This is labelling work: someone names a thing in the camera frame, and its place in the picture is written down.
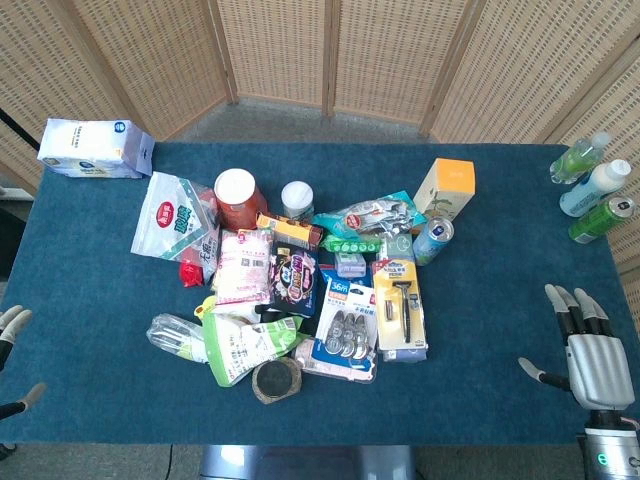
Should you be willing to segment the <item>small grey green box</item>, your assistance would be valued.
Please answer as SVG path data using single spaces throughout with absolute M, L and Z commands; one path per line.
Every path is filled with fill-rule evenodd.
M 334 255 L 335 269 L 342 278 L 360 278 L 366 275 L 366 260 L 360 253 L 337 252 Z

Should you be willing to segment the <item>transparent plastic bottle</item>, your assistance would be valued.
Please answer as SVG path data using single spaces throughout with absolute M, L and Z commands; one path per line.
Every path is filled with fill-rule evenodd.
M 192 362 L 208 363 L 204 330 L 199 324 L 163 313 L 152 319 L 146 337 L 165 352 Z

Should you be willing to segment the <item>orange brown snack box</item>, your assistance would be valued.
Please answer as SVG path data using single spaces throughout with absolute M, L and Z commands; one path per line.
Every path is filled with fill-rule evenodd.
M 308 250 L 317 250 L 323 237 L 320 227 L 271 213 L 259 213 L 256 218 L 256 227 L 270 230 L 277 241 Z

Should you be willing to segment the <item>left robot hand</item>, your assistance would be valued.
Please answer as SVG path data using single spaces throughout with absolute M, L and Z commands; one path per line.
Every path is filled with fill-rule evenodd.
M 22 305 L 15 305 L 6 312 L 0 312 L 0 373 L 5 368 L 18 334 L 31 321 L 32 315 L 32 311 Z M 31 409 L 46 389 L 46 383 L 37 383 L 23 398 L 0 405 L 0 421 Z

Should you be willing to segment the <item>green drink can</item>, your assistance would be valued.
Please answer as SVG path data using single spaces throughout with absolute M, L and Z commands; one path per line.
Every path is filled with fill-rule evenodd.
M 604 199 L 570 226 L 569 238 L 579 244 L 588 244 L 629 220 L 635 207 L 632 198 L 625 195 Z

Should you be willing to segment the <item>blue table mat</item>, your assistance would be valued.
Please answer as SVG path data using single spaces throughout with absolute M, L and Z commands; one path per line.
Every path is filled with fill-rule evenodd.
M 605 239 L 580 245 L 549 179 L 560 145 L 159 143 L 158 171 L 209 185 L 250 171 L 271 205 L 291 180 L 320 211 L 413 193 L 438 157 L 471 161 L 476 192 L 451 243 L 419 271 L 428 357 L 382 363 L 373 382 L 305 377 L 271 405 L 249 380 L 222 388 L 208 367 L 153 346 L 152 318 L 193 314 L 205 297 L 176 264 L 131 253 L 143 180 L 46 172 L 3 303 L 33 313 L 0 373 L 0 403 L 35 383 L 28 412 L 0 421 L 0 442 L 254 445 L 569 443 L 586 412 L 519 367 L 525 356 L 564 373 L 544 287 L 580 287 L 622 340 L 640 419 L 640 340 Z

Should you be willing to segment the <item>round black lid container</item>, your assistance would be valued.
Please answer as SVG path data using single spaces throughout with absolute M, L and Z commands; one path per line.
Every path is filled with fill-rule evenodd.
M 280 357 L 256 367 L 252 374 L 252 389 L 265 405 L 297 394 L 302 386 L 302 371 L 290 357 Z

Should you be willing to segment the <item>blue drink can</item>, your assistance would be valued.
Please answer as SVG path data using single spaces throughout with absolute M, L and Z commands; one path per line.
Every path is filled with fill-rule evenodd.
M 430 263 L 454 237 L 452 222 L 443 216 L 432 217 L 413 242 L 413 254 L 418 266 Z

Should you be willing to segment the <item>green clear bottle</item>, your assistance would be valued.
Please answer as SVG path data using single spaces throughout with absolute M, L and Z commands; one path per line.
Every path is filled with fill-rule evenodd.
M 549 168 L 551 181 L 555 184 L 570 185 L 582 175 L 599 164 L 611 135 L 605 131 L 597 132 L 590 138 L 581 138 L 555 160 Z

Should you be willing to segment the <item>black purple packet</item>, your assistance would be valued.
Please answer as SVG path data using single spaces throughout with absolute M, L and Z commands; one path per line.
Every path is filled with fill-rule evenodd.
M 318 262 L 314 251 L 276 241 L 270 257 L 269 309 L 312 317 L 315 314 L 317 276 Z

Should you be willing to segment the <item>small white lid jar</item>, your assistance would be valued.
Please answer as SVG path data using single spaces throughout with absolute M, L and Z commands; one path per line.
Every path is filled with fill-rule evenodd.
M 314 215 L 314 193 L 303 181 L 292 181 L 281 191 L 281 201 L 286 217 L 309 223 Z

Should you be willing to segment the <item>pink white packet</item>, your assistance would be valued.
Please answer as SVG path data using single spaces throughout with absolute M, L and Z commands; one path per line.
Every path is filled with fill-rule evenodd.
M 270 230 L 223 230 L 212 291 L 217 305 L 266 304 L 270 300 Z

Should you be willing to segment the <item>white green snack bag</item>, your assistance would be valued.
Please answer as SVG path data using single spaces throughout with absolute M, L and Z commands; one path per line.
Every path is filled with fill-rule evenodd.
M 131 245 L 133 254 L 190 262 L 216 271 L 220 221 L 213 190 L 191 180 L 154 172 Z

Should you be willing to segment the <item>green tablet blister pack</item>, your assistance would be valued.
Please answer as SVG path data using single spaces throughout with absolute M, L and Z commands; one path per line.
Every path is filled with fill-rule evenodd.
M 320 243 L 320 246 L 332 253 L 377 253 L 380 251 L 382 240 L 373 236 L 361 239 L 344 239 L 329 234 Z

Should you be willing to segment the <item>white tissue pack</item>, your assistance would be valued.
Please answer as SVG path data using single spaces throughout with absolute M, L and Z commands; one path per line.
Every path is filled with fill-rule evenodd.
M 72 178 L 131 178 L 152 174 L 154 138 L 130 120 L 50 118 L 37 160 Z

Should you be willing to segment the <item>woven folding screen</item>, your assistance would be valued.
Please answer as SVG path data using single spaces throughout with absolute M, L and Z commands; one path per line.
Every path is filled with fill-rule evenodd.
M 640 0 L 0 0 L 0 178 L 28 192 L 50 116 L 167 139 L 246 97 L 446 142 L 605 130 L 640 194 Z

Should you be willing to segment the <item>blue white bottle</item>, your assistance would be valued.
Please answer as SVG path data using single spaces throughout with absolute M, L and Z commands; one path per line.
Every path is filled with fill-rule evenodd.
M 606 195 L 621 189 L 630 173 L 631 165 L 623 159 L 596 166 L 583 180 L 560 197 L 561 211 L 574 218 L 584 215 Z

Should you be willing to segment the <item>teal silver snack bag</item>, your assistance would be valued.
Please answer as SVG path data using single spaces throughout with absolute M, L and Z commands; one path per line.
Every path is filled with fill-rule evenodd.
M 342 239 L 391 237 L 408 233 L 426 221 L 406 191 L 358 202 L 341 210 L 315 214 L 312 218 L 313 225 Z

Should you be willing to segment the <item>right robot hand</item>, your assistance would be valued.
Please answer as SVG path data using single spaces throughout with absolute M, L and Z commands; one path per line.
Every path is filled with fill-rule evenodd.
M 623 411 L 635 402 L 629 363 L 622 341 L 599 303 L 581 288 L 573 293 L 547 284 L 550 301 L 562 336 L 568 375 L 544 371 L 529 359 L 518 364 L 539 383 L 573 395 L 589 411 Z

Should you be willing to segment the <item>red jar white lid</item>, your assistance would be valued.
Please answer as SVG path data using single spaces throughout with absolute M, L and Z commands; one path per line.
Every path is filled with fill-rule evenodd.
M 227 229 L 255 229 L 258 214 L 268 211 L 254 176 L 245 169 L 221 172 L 215 180 L 214 193 L 221 222 Z

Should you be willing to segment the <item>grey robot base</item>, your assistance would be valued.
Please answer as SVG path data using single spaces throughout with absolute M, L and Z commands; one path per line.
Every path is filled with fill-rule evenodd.
M 199 480 L 418 480 L 407 445 L 207 445 Z

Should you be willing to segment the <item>orange white carton box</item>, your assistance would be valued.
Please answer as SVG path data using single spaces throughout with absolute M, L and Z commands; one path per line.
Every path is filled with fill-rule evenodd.
M 476 192 L 472 161 L 436 158 L 413 202 L 425 217 L 443 216 L 453 221 Z

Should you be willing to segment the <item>green white pouch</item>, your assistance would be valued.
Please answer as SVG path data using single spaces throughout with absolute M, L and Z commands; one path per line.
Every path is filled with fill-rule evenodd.
M 247 323 L 238 316 L 215 313 L 215 301 L 215 296 L 207 297 L 194 315 L 202 323 L 207 361 L 220 387 L 234 386 L 254 368 L 286 355 L 307 337 L 300 332 L 302 316 Z

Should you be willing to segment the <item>small red packet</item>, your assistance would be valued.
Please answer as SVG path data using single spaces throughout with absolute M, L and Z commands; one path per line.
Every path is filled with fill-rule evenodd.
M 211 281 L 213 274 L 211 268 L 196 265 L 191 260 L 183 260 L 179 270 L 180 280 L 185 288 L 205 286 Z

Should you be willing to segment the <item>pale green card pack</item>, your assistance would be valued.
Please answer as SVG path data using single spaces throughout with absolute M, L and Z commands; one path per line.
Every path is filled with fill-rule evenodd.
M 378 261 L 407 260 L 414 262 L 413 237 L 410 233 L 383 234 L 380 236 L 380 248 L 376 254 Z

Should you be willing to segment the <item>yellow razor blister pack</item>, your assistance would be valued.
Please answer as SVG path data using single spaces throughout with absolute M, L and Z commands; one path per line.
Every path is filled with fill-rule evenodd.
M 415 263 L 405 259 L 375 261 L 372 279 L 379 354 L 385 362 L 424 361 L 429 346 Z

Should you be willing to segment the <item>correction tape blister pack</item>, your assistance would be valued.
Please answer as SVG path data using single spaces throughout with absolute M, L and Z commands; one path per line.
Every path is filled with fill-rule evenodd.
M 374 290 L 344 279 L 328 279 L 315 339 L 332 355 L 361 360 L 374 354 L 376 359 Z

